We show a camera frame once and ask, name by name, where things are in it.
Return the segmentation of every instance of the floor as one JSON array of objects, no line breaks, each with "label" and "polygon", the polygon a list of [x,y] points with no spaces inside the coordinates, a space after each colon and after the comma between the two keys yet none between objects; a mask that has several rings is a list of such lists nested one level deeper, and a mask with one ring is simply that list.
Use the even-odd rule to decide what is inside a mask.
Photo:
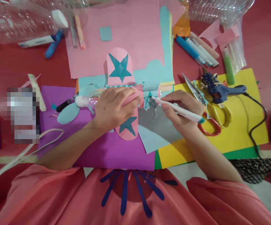
[{"label": "floor", "polygon": [[[84,168],[85,176],[92,171],[93,168]],[[201,177],[206,179],[206,176],[202,170],[198,167],[197,163],[189,163],[176,167],[171,167],[169,170],[173,175],[187,188],[186,181],[192,177]],[[271,212],[271,184],[267,181],[263,181],[260,184],[249,184],[246,183],[266,205],[268,210]]]}]

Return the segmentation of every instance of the white bottle cap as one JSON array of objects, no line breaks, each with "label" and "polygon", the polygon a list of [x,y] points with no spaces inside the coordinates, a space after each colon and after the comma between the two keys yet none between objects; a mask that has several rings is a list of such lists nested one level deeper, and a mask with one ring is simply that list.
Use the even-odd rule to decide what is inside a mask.
[{"label": "white bottle cap", "polygon": [[59,26],[59,28],[68,28],[68,22],[64,16],[64,14],[56,9],[56,10],[52,10],[52,17],[54,19],[54,21],[57,23],[57,25]]},{"label": "white bottle cap", "polygon": [[89,99],[86,96],[76,96],[75,103],[78,107],[87,107],[89,105]]}]

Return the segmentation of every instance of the star cutout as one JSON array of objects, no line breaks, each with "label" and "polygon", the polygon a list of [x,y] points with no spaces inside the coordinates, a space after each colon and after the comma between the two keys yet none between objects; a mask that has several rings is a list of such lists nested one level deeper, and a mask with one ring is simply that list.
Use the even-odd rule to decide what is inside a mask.
[{"label": "star cutout", "polygon": [[151,105],[152,107],[156,108],[155,101],[153,99],[151,99],[151,97],[152,97],[151,92],[149,92],[149,94],[148,94],[147,97],[144,97],[144,99],[146,100],[146,102],[145,102],[145,108],[147,108],[149,105]]},{"label": "star cutout", "polygon": [[127,129],[130,133],[132,133],[134,136],[136,136],[135,131],[132,128],[132,122],[134,122],[137,119],[137,117],[130,117],[124,124],[120,126],[119,133],[122,133],[123,130]]},{"label": "star cutout", "polygon": [[124,77],[131,77],[132,74],[127,71],[127,64],[128,64],[128,54],[126,57],[119,62],[115,57],[108,53],[110,56],[111,61],[114,64],[114,71],[110,74],[110,77],[119,77],[121,82],[123,83]]}]

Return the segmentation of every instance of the pink shirt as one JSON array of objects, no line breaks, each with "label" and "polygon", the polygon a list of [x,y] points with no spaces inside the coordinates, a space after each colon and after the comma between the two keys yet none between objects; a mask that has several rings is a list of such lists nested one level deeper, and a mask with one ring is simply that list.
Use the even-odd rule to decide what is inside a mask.
[{"label": "pink shirt", "polygon": [[167,169],[94,169],[85,179],[82,168],[32,165],[14,179],[0,224],[271,224],[244,184],[194,177],[187,186]]}]

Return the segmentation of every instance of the light blue propeller blade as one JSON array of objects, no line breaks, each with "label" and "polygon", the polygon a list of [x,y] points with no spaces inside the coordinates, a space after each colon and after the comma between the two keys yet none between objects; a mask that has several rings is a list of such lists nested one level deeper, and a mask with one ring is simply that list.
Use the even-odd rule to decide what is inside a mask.
[{"label": "light blue propeller blade", "polygon": [[78,115],[80,108],[75,104],[69,104],[64,108],[57,117],[57,122],[67,124],[71,122]]},{"label": "light blue propeller blade", "polygon": [[92,93],[94,90],[96,90],[96,88],[94,87],[94,85],[88,85],[85,87],[82,87],[79,90],[79,96],[89,96],[90,93]]}]

